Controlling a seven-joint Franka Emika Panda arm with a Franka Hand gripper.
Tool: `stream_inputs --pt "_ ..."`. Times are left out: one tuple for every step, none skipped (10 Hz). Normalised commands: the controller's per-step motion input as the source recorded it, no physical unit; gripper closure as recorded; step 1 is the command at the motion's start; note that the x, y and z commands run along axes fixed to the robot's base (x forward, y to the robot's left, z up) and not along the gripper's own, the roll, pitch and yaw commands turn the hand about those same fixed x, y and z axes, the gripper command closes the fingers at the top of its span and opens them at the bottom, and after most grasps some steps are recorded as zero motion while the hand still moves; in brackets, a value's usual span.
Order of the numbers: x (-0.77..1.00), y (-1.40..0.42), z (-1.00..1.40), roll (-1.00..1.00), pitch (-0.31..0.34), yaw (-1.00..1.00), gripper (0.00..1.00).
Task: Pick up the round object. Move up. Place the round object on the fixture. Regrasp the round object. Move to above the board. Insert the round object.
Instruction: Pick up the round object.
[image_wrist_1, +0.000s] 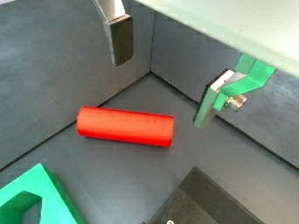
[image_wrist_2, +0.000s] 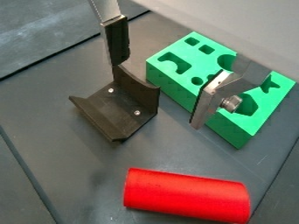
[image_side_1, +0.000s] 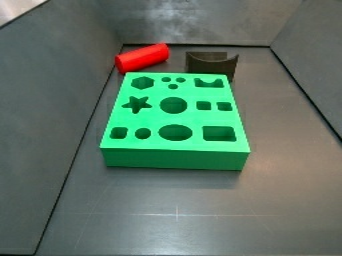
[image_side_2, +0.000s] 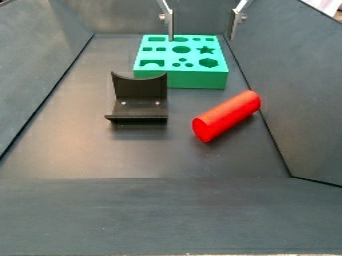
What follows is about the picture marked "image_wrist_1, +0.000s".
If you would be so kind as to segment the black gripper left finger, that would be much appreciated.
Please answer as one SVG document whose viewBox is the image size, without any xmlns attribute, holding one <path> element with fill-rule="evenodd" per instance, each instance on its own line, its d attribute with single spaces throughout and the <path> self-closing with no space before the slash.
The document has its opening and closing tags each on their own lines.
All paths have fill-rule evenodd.
<svg viewBox="0 0 299 224">
<path fill-rule="evenodd" d="M 119 67 L 133 56 L 133 18 L 121 0 L 92 1 L 104 24 L 112 63 Z"/>
</svg>

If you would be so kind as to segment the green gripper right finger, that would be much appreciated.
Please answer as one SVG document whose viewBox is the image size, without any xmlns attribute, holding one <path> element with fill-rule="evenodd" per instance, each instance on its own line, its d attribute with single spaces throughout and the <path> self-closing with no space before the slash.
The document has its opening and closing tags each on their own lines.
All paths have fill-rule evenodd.
<svg viewBox="0 0 299 224">
<path fill-rule="evenodd" d="M 195 127 L 202 129 L 223 109 L 238 111 L 247 101 L 244 93 L 262 88 L 275 70 L 266 62 L 243 53 L 235 70 L 226 69 L 206 87 L 194 117 Z"/>
</svg>

